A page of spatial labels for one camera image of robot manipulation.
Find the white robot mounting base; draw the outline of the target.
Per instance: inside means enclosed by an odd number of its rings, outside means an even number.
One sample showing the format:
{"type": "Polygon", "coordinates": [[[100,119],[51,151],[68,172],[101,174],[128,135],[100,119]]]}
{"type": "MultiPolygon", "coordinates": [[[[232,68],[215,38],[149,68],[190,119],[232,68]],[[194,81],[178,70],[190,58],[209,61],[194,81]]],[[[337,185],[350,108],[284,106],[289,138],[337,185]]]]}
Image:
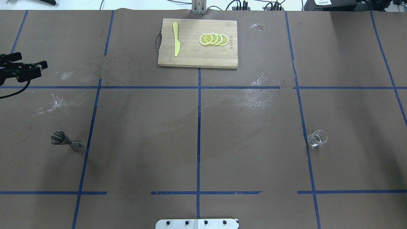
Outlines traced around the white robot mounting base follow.
{"type": "Polygon", "coordinates": [[[163,219],[156,229],[239,229],[238,219],[163,219]]]}

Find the bamboo cutting board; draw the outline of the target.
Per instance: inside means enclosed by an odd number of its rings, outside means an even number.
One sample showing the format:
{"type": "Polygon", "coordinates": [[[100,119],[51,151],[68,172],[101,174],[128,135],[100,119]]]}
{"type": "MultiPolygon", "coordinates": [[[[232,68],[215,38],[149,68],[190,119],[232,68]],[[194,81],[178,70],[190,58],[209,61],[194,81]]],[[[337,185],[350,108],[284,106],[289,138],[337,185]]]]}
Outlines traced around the bamboo cutting board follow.
{"type": "Polygon", "coordinates": [[[238,23],[234,20],[175,19],[164,18],[161,29],[161,45],[158,66],[196,68],[238,68],[238,23]],[[179,55],[174,56],[174,34],[172,23],[179,24],[179,55]],[[199,38],[205,33],[225,34],[229,43],[225,46],[201,45],[199,38]]]}

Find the back lemon slice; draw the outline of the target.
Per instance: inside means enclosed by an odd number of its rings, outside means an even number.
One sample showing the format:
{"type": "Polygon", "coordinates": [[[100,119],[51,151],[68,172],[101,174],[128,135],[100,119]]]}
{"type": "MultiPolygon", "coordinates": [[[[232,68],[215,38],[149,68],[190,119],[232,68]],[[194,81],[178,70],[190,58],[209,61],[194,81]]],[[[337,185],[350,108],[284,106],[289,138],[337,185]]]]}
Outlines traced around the back lemon slice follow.
{"type": "Polygon", "coordinates": [[[222,41],[219,44],[219,46],[227,45],[229,43],[229,37],[227,35],[225,35],[225,34],[220,34],[220,36],[221,36],[222,41]]]}

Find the aluminium frame post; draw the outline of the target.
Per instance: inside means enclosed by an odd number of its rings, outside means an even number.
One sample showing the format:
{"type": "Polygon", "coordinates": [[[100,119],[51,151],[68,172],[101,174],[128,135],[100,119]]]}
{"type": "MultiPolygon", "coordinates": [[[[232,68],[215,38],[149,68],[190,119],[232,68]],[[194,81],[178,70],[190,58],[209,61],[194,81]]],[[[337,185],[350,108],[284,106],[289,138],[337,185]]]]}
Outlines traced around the aluminium frame post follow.
{"type": "Polygon", "coordinates": [[[193,15],[205,15],[207,13],[206,0],[192,0],[191,13],[193,15]]]}

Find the steel double jigger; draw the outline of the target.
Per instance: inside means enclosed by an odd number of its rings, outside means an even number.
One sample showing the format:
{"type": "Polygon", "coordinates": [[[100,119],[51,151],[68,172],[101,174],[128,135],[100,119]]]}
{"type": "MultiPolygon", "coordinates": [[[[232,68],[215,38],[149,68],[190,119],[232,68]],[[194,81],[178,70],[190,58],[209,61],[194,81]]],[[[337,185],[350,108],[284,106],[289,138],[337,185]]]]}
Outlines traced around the steel double jigger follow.
{"type": "Polygon", "coordinates": [[[52,145],[68,145],[74,152],[80,152],[83,148],[83,142],[70,140],[61,130],[55,131],[51,135],[50,142],[52,145]]]}

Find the yellow plastic knife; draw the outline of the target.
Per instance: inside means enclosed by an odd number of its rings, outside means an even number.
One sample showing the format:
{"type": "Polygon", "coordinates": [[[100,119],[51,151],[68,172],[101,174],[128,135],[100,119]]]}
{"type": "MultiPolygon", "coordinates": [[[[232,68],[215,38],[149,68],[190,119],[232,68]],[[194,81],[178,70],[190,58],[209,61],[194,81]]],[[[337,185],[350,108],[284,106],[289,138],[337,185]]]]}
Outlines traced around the yellow plastic knife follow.
{"type": "Polygon", "coordinates": [[[172,23],[173,34],[174,34],[174,56],[177,57],[179,55],[179,51],[181,48],[181,42],[179,41],[179,24],[177,22],[172,23]]]}

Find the clear glass shaker cup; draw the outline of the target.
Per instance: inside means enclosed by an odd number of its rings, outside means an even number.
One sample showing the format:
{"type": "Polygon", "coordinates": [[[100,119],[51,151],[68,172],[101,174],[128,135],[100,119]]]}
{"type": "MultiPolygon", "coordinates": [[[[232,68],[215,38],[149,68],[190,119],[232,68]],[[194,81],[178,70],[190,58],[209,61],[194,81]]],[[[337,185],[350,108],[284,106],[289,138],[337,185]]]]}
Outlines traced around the clear glass shaker cup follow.
{"type": "Polygon", "coordinates": [[[307,136],[307,143],[312,147],[325,144],[328,140],[328,134],[322,129],[317,129],[307,136]]]}

